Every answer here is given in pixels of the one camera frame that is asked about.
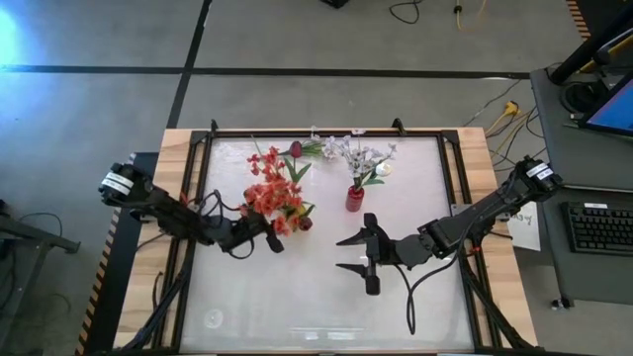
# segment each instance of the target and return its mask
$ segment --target black keyboard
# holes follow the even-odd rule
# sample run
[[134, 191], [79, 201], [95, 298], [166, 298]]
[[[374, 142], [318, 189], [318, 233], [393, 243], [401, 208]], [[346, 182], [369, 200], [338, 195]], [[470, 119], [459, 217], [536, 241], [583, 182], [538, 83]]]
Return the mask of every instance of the black keyboard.
[[633, 205], [563, 203], [572, 251], [633, 256]]

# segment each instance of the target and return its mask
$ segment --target green leaf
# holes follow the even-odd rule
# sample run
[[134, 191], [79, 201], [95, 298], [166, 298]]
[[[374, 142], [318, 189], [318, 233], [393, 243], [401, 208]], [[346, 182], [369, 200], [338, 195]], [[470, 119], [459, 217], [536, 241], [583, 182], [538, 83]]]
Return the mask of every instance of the green leaf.
[[286, 163], [286, 167], [288, 167], [288, 172], [290, 172], [290, 179], [293, 182], [297, 182], [295, 179], [297, 178], [297, 171], [295, 170], [295, 166], [288, 160], [288, 158], [284, 157], [284, 162]]
[[372, 185], [372, 184], [385, 184], [385, 182], [383, 182], [380, 179], [368, 179], [363, 185], [365, 186], [365, 185]]
[[306, 172], [308, 172], [308, 170], [310, 169], [310, 167], [312, 166], [311, 163], [308, 163], [304, 168], [302, 168], [299, 173], [297, 173], [296, 177], [297, 180], [293, 179], [293, 182], [295, 183], [299, 183], [299, 181], [301, 180], [301, 178], [304, 176], [304, 174], [306, 174]]
[[302, 217], [307, 217], [314, 209], [315, 209], [316, 205], [312, 204], [305, 213], [302, 214]]

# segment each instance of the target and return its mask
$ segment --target red vase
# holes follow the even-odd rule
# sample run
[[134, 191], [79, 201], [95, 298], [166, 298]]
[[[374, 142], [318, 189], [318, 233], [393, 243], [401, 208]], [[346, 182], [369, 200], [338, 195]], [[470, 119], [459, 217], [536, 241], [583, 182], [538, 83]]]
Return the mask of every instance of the red vase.
[[349, 187], [347, 190], [347, 200], [345, 201], [345, 208], [349, 212], [358, 212], [360, 206], [363, 205], [363, 198], [365, 197], [365, 189], [354, 190], [354, 186]]

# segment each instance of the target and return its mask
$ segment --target concrete floor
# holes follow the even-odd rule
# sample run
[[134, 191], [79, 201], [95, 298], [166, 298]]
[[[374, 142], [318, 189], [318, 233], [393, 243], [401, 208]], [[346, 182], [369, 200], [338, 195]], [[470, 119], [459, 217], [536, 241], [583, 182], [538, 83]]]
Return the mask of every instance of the concrete floor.
[[[423, 2], [414, 26], [391, 17], [387, 8], [395, 2], [352, 0], [334, 11], [317, 0], [216, 0], [196, 66], [529, 71], [564, 59], [581, 43], [564, 0], [490, 1], [483, 22], [465, 33], [455, 29], [452, 0]], [[182, 67], [202, 3], [4, 1], [0, 65]], [[464, 6], [464, 22], [473, 24], [479, 4]], [[100, 203], [96, 188], [112, 162], [159, 148], [179, 79], [0, 72], [5, 152], [0, 156], [0, 197], [16, 215], [60, 215], [64, 234], [82, 242], [76, 255], [54, 251], [48, 256], [29, 296], [31, 307], [20, 315], [12, 352], [73, 352], [112, 213]], [[494, 79], [194, 75], [178, 127], [206, 128], [211, 119], [224, 128], [379, 127], [396, 117], [407, 126], [457, 127], [511, 84]], [[531, 109], [529, 82], [491, 104], [474, 125], [489, 126], [507, 100]], [[540, 132], [538, 121], [533, 124]], [[491, 139], [491, 148], [501, 138]], [[541, 139], [523, 132], [509, 157], [543, 147]], [[34, 224], [54, 228], [44, 218]], [[547, 303], [557, 297], [551, 267], [534, 262], [530, 254], [518, 256], [542, 346], [609, 355], [633, 348], [623, 334], [633, 309], [581, 303], [567, 314], [550, 311]], [[54, 294], [71, 301], [70, 312]]]

